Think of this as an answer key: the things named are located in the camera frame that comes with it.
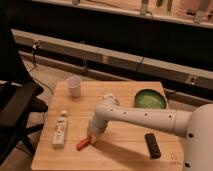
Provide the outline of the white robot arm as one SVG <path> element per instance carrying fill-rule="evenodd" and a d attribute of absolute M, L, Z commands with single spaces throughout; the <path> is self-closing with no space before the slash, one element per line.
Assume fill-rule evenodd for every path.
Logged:
<path fill-rule="evenodd" d="M 213 104 L 193 112 L 174 109 L 122 107 L 112 94 L 103 96 L 89 120 L 87 134 L 95 142 L 110 121 L 174 134 L 185 139 L 182 171 L 213 171 Z"/>

